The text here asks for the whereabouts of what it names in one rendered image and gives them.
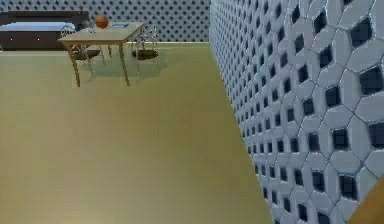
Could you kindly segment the tan wooden table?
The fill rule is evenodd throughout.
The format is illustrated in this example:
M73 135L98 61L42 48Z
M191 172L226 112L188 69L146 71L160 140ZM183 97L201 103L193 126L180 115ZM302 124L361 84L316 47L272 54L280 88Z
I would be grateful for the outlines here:
M111 22L107 28L96 28L94 33L90 33L87 29L82 29L59 39L59 42L63 44L68 52L74 70L77 86L80 86L80 74L75 55L72 50L72 47L75 45L116 45L118 47L123 76L125 78L126 84L130 85L125 62L124 44L127 43L134 34L142 31L145 23L128 22L128 26L125 28L113 28L113 25L114 22Z

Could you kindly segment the orange basketball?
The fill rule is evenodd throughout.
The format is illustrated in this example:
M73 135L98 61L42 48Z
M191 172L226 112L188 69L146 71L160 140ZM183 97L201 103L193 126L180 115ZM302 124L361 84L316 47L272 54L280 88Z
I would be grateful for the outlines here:
M94 16L94 23L95 25L100 28L100 29L104 29L108 26L109 24L109 21L108 19L103 16L103 15L95 15Z

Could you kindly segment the dark brown bed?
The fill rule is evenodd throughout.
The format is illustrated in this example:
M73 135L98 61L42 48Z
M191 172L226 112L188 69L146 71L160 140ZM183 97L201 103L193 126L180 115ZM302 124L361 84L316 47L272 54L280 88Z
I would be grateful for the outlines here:
M88 11L8 11L0 13L0 46L5 51L62 51L61 29L76 31L89 20Z

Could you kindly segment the orange wooden door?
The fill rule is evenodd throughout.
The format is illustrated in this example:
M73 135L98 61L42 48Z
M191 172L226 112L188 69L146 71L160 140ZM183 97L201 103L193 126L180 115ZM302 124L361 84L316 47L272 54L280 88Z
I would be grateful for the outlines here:
M384 176L369 191L346 224L384 224Z

